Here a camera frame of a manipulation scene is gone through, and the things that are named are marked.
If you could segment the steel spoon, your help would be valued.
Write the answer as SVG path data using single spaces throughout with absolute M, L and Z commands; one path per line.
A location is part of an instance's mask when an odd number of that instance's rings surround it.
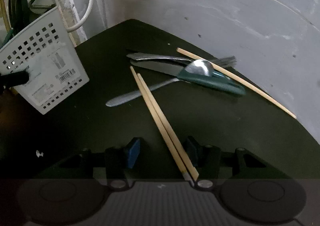
M 163 82 L 157 83 L 155 85 L 151 85 L 149 89 L 154 91 L 161 87 L 164 87 L 168 84 L 172 84 L 178 81 L 185 81 L 200 84 L 197 81 L 192 81 L 192 78 L 200 78 L 200 81 L 204 81 L 208 79 L 208 82 L 204 82 L 204 85 L 207 87 L 211 86 L 211 80 L 213 78 L 214 69 L 208 61 L 196 60 L 192 63 L 188 64 L 186 67 L 182 67 L 179 65 L 173 65 L 170 63 L 164 62 L 155 62 L 155 61 L 147 61 L 147 62 L 132 62 L 134 66 L 142 67 L 145 69 L 149 69 L 152 71 L 161 72 L 164 74 L 168 74 L 173 76 L 173 78 L 169 80 L 165 80 Z

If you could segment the white perforated utensil caddy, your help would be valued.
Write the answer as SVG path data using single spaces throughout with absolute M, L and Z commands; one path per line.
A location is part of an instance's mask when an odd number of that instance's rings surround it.
M 57 7 L 43 14 L 1 48 L 1 74 L 27 71 L 15 90 L 46 114 L 89 81 Z

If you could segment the wooden chopstick with band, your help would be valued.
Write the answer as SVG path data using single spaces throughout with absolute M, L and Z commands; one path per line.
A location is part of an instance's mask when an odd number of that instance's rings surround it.
M 136 73 L 136 71 L 134 70 L 134 68 L 132 66 L 130 67 L 130 69 L 131 69 L 133 77 L 134 77 L 134 79 L 135 79 L 135 81 L 136 81 L 136 83 L 138 85 L 139 91 L 140 91 L 140 93 L 141 93 L 141 95 L 142 95 L 142 97 L 143 97 L 143 99 L 144 99 L 144 101 L 145 101 L 145 103 L 146 103 L 146 105 L 147 105 L 147 107 L 149 109 L 149 112 L 151 113 L 152 118 L 153 118 L 153 120 L 154 120 L 154 122 L 155 122 L 155 124 L 156 124 L 156 126 L 157 126 L 157 128 L 158 128 L 158 130 L 160 132 L 160 134 L 162 135 L 162 138 L 164 139 L 164 141 L 165 141 L 165 143 L 166 143 L 166 145 L 167 145 L 167 147 L 168 147 L 168 149 L 169 149 L 169 151 L 170 151 L 170 153 L 171 153 L 176 165 L 178 166 L 178 168 L 181 171 L 181 173 L 182 173 L 183 177 L 185 178 L 185 180 L 191 182 L 191 184 L 194 185 L 196 181 L 193 180 L 192 176 L 190 175 L 189 170 L 186 168 L 183 160 L 181 159 L 178 151 L 176 150 L 175 145 L 173 144 L 173 142 L 171 141 L 167 131 L 165 130 L 164 125 L 162 124 L 162 122 L 161 122 L 156 110 L 154 109 L 154 107 L 153 107 L 153 105 L 151 103 L 151 100 L 149 99 L 149 97 L 148 97 L 148 95 L 147 95 L 142 83 L 140 82 L 140 80 L 139 80 L 139 78 L 137 76 L 138 73 Z

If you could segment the green handled scissors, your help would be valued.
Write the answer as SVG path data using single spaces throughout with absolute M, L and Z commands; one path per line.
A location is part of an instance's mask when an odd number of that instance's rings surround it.
M 8 10 L 12 29 L 22 30 L 29 24 L 28 0 L 8 0 Z

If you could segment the steel fork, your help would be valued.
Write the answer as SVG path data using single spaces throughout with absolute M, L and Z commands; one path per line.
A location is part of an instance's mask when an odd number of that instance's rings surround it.
M 192 62 L 193 59 L 178 57 L 178 56 L 168 56 L 168 55 L 157 55 L 157 54 L 145 54 L 145 53 L 132 53 L 127 54 L 127 57 L 133 61 L 178 61 L 178 62 Z M 236 65 L 236 57 L 230 56 L 221 59 L 211 59 L 210 62 L 221 66 L 222 68 L 234 67 Z

